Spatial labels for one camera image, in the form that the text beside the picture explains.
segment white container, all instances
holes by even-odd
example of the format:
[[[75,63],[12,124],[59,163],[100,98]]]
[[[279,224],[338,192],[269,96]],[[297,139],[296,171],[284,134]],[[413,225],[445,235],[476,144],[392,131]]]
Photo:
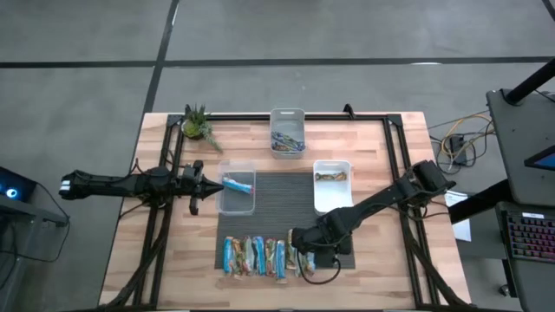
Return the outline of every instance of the white container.
[[[257,173],[252,161],[222,160],[218,164],[218,182],[222,184],[227,177],[235,181],[252,185],[252,194],[225,187],[216,193],[216,208],[226,216],[247,216],[254,213]]]
[[[313,166],[314,209],[317,215],[323,215],[336,208],[351,207],[353,197],[350,191],[350,168],[347,160],[317,160]],[[345,172],[344,181],[316,181],[316,173],[335,174]]]
[[[273,131],[289,135],[292,139],[304,142],[303,151],[283,152],[271,148]],[[301,159],[306,151],[304,140],[304,110],[300,108],[275,108],[270,112],[270,149],[275,159]]]

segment item in bin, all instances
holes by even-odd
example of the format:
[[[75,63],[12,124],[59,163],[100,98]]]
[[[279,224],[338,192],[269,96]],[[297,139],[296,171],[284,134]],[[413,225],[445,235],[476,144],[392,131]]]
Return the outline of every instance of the item in bin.
[[[293,230],[290,229],[287,232],[287,250],[286,250],[287,263],[285,265],[285,268],[287,268],[289,270],[294,270],[297,267],[295,265],[295,263],[296,263],[295,257],[297,256],[297,248],[295,248],[291,245],[292,235],[293,235]]]
[[[271,137],[276,140],[277,142],[284,144],[291,148],[291,151],[299,151],[302,152],[306,146],[304,145],[303,141],[294,140],[287,134],[280,133],[278,131],[272,131]]]
[[[257,268],[258,274],[263,276],[266,275],[266,257],[264,256],[264,239],[261,237],[254,237],[252,239],[252,245],[254,246],[254,254],[256,257],[255,267]]]
[[[252,185],[246,185],[243,183],[239,183],[234,179],[231,178],[227,178],[227,177],[223,177],[222,178],[222,184],[225,187],[229,187],[232,190],[235,191],[239,191],[239,192],[243,192],[243,193],[247,193],[247,194],[253,194],[253,190],[254,188],[252,187]]]
[[[241,249],[241,240],[234,238],[232,240],[233,252],[235,253],[235,275],[243,275],[243,267],[245,263],[245,253]]]
[[[274,144],[271,145],[271,149],[279,152],[294,151],[291,147],[288,147],[287,145],[284,145],[284,144],[279,144],[277,142],[274,142]]]
[[[301,269],[305,276],[313,276],[316,265],[314,264],[314,253],[307,252],[306,255],[299,253],[298,257],[295,257],[295,264],[297,265],[295,269],[295,276],[300,277]]]
[[[285,281],[285,241],[278,240],[276,247],[276,278],[278,283]]]
[[[232,246],[233,237],[226,237],[224,241],[224,273],[232,276],[235,273],[235,250]]]
[[[332,174],[321,174],[321,173],[316,173],[314,175],[314,179],[316,181],[344,181],[347,179],[347,173],[345,172],[338,172],[338,173],[332,173]]]
[[[243,248],[245,252],[245,262],[243,263],[243,272],[247,276],[254,274],[254,250],[252,248],[252,240],[250,237],[245,237],[243,239]]]
[[[266,255],[266,275],[275,277],[276,276],[276,239],[275,238],[266,239],[264,252]]]

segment blue light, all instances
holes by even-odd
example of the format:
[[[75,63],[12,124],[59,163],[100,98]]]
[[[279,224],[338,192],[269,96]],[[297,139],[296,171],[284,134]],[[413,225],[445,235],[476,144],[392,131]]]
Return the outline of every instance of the blue light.
[[[8,191],[6,191],[6,196],[8,198],[15,198],[17,196],[17,190],[16,189],[8,189]]]

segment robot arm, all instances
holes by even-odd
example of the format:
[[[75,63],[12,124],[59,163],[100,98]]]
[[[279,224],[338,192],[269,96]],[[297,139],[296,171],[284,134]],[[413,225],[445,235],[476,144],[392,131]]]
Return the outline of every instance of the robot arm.
[[[309,229],[293,229],[292,245],[301,253],[333,250],[349,254],[350,235],[368,218],[390,205],[426,204],[431,198],[454,186],[447,181],[433,161],[422,161],[374,196],[352,207],[338,208],[326,213]]]
[[[60,196],[64,199],[83,199],[90,195],[140,198],[164,203],[173,196],[191,196],[189,208],[197,215],[197,198],[204,199],[224,187],[212,182],[202,174],[203,163],[197,160],[187,165],[180,177],[173,175],[164,166],[158,166],[125,177],[89,174],[75,170],[63,176]]]

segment potted plant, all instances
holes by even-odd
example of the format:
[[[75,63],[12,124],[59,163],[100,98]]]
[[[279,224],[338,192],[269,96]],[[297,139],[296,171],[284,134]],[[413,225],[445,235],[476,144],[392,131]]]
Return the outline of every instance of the potted plant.
[[[210,143],[218,151],[222,153],[222,149],[219,146],[216,139],[212,135],[212,125],[207,120],[208,114],[205,114],[205,106],[201,105],[197,108],[191,108],[189,104],[185,105],[185,122],[181,126],[183,134],[191,140],[201,140],[204,139],[206,142]]]

